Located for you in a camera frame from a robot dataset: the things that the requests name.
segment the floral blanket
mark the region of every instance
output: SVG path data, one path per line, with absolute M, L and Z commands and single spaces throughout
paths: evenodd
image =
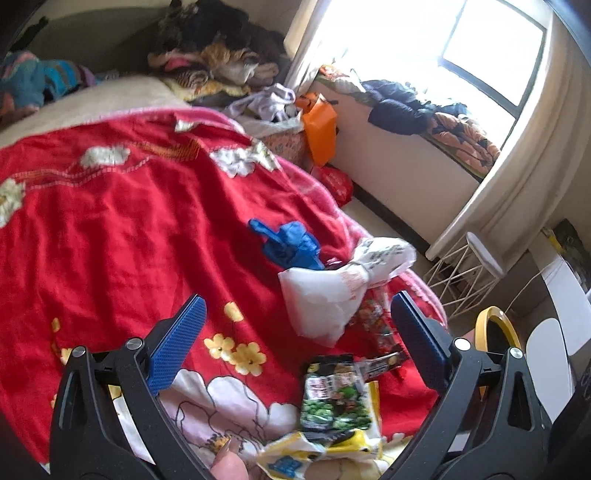
M 247 222 L 277 228 L 299 220 L 319 240 L 323 261 L 348 260 L 368 234 L 318 182 L 234 125 L 207 109 L 147 111 L 0 150 L 0 406 L 40 462 L 48 461 L 70 349 L 107 351 L 143 337 L 192 292 L 205 299 L 207 322 L 161 400 L 208 465 L 234 436 L 251 476 L 262 476 L 256 453 L 296 426 L 302 364 L 323 353 L 374 354 L 362 328 L 351 327 L 331 350 L 296 336 L 280 268 Z M 412 272 L 387 290 L 409 291 L 426 315 L 444 321 Z M 383 434 L 414 434 L 436 394 L 410 361 L 379 386 Z M 125 402 L 115 405 L 136 454 L 147 458 Z
M 423 138 L 480 179 L 486 177 L 501 154 L 476 125 L 447 113 L 433 114 Z

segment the blue glove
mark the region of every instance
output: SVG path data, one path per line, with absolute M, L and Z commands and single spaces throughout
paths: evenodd
M 255 218 L 248 225 L 256 233 L 267 237 L 263 244 L 263 253 L 280 267 L 308 268 L 309 270 L 324 270 L 324 265 L 318 258 L 320 244 L 314 236 L 306 231 L 300 222 L 290 222 L 279 227 L 274 232 L 267 225 Z

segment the screw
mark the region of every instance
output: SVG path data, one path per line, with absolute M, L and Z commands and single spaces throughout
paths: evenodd
M 461 350 L 463 352 L 467 352 L 470 349 L 470 342 L 465 338 L 456 338 L 453 344 L 456 346 L 458 350 Z
M 135 337 L 127 340 L 127 342 L 125 342 L 125 346 L 127 347 L 127 350 L 137 350 L 142 346 L 143 343 L 144 342 L 141 338 Z
M 523 358 L 523 352 L 519 350 L 517 347 L 511 348 L 509 350 L 509 353 L 511 354 L 511 356 L 514 356 L 515 358 Z
M 78 358 L 86 353 L 86 348 L 83 346 L 77 346 L 72 350 L 72 356 Z

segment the white wire stool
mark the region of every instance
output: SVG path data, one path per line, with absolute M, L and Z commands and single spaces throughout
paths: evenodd
M 480 234 L 468 232 L 424 276 L 449 319 L 482 303 L 506 275 L 500 255 Z

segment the blue gripper pad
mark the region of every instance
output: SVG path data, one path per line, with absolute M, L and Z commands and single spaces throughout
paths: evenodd
M 194 295 L 174 317 L 166 336 L 154 349 L 150 358 L 148 388 L 157 395 L 174 381 L 197 335 L 205 324 L 205 300 Z
M 435 320 L 426 319 L 405 291 L 394 296 L 390 308 L 392 320 L 425 385 L 442 395 L 449 385 L 452 337 Z

